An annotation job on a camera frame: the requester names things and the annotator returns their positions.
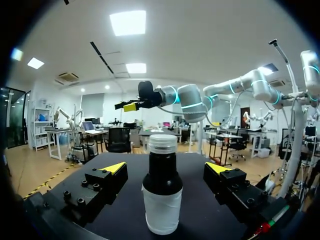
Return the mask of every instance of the air conditioner vent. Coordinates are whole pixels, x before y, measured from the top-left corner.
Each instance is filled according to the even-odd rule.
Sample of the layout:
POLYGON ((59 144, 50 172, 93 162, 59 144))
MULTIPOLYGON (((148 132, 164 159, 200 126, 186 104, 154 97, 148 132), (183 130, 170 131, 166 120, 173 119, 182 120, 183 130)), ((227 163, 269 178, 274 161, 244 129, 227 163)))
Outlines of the air conditioner vent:
POLYGON ((61 73, 58 77, 68 83, 76 82, 79 79, 79 77, 72 72, 61 73))
POLYGON ((278 88, 278 87, 282 87, 282 86, 286 85, 285 81, 282 79, 276 79, 276 80, 269 81, 269 84, 273 88, 278 88))
POLYGON ((62 81, 59 81, 59 80, 57 80, 57 79, 55 79, 54 81, 55 81, 56 83, 58 83, 58 84, 62 85, 62 86, 64 86, 64 85, 65 85, 62 81))
POLYGON ((73 82, 73 83, 71 83, 71 84, 69 84, 69 86, 75 86, 75 85, 78 85, 80 82, 73 82))

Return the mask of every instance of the yellow triangle marker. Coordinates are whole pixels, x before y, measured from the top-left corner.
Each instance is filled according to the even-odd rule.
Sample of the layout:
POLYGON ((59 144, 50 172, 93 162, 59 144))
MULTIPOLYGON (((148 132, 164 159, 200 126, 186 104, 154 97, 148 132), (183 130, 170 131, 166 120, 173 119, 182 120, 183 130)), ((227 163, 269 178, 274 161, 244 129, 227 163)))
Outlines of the yellow triangle marker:
POLYGON ((216 164, 213 164, 212 162, 206 162, 205 164, 209 165, 210 168, 212 168, 217 174, 220 174, 221 172, 224 172, 225 170, 231 170, 230 168, 219 166, 216 164))
POLYGON ((119 168, 121 168, 124 164, 126 164, 126 162, 120 162, 120 163, 117 163, 115 165, 112 165, 112 166, 107 166, 105 168, 101 168, 99 170, 107 170, 108 172, 111 172, 112 175, 115 174, 115 172, 117 172, 119 170, 119 168))

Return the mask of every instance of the glass door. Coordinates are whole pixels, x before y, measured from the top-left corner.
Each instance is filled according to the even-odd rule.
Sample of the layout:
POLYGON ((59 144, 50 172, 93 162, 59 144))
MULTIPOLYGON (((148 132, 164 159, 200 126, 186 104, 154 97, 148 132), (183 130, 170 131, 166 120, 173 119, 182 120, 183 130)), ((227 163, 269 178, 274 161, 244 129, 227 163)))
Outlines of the glass door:
POLYGON ((1 106, 1 113, 5 118, 1 119, 1 124, 6 129, 7 147, 13 148, 26 144, 25 139, 25 96, 24 91, 2 88, 1 95, 3 103, 1 106))

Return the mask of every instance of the wooden floor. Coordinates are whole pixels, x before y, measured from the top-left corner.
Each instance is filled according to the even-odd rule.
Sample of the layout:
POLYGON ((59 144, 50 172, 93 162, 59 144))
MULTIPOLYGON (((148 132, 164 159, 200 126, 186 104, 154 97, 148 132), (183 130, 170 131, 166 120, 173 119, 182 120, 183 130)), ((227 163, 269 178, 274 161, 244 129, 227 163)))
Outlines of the wooden floor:
MULTIPOLYGON (((268 158, 256 157, 251 159, 251 152, 249 151, 250 147, 251 146, 248 145, 248 148, 246 150, 241 151, 241 153, 245 155, 246 161, 244 161, 243 159, 239 159, 238 162, 235 162, 235 160, 231 159, 228 162, 232 163, 232 169, 239 168, 246 172, 246 179, 250 180, 252 184, 255 184, 258 181, 260 181, 262 177, 269 174, 271 170, 276 170, 282 164, 282 160, 276 157, 275 161, 273 161, 273 155, 269 156, 268 158)), ((208 156, 209 144, 204 144, 202 150, 205 153, 205 155, 208 156)), ((178 145, 178 152, 184 153, 188 151, 189 145, 178 145)), ((191 151, 197 151, 197 144, 194 144, 191 147, 191 151)), ((142 147, 134 147, 132 152, 134 154, 142 154, 143 149, 142 147)), ((231 156, 233 151, 229 150, 228 153, 229 156, 231 156)), ((67 147, 62 146, 61 155, 66 156, 66 154, 67 147)), ((216 155, 217 154, 220 155, 219 147, 216 148, 216 155)), ((63 169, 67 168, 71 164, 70 162, 65 162, 64 160, 60 161, 57 159, 50 158, 49 150, 47 148, 44 148, 36 152, 34 150, 29 149, 28 145, 7 149, 5 155, 12 175, 12 186, 16 190, 16 192, 20 194, 22 197, 25 197, 39 185, 41 185, 42 183, 44 183, 52 176, 62 171, 63 169)), ((63 173, 49 181, 48 185, 53 188, 55 185, 64 180, 70 174, 77 171, 79 168, 81 168, 81 165, 75 165, 74 167, 64 171, 63 173)), ((38 191, 40 191, 41 193, 45 193, 47 190, 49 190, 49 188, 47 186, 43 186, 38 191)))

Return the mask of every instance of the ceiling light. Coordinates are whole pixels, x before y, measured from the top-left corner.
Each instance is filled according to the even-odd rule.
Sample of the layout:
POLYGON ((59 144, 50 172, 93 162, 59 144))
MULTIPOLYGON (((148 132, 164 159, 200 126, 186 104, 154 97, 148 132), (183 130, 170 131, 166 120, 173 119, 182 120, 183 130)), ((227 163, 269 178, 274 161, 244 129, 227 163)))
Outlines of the ceiling light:
POLYGON ((19 50, 18 48, 14 48, 11 53, 11 58, 20 61, 22 59, 23 54, 23 51, 19 50))
POLYGON ((264 66, 258 67, 258 70, 259 70, 260 72, 262 72, 265 76, 268 76, 268 75, 274 73, 271 69, 266 68, 266 67, 264 67, 264 66))
POLYGON ((43 64, 45 64, 44 62, 36 59, 35 57, 33 57, 29 62, 28 62, 28 66, 34 68, 34 69, 38 69, 40 68, 43 64))
POLYGON ((110 15, 110 20, 116 36, 146 33, 146 11, 115 13, 110 15))
POLYGON ((147 72, 145 63, 130 63, 125 66, 129 74, 145 74, 147 72))
POLYGON ((273 63, 269 63, 267 65, 258 67, 258 70, 261 73, 263 73, 265 76, 268 76, 270 74, 273 74, 274 72, 279 71, 278 68, 273 63))

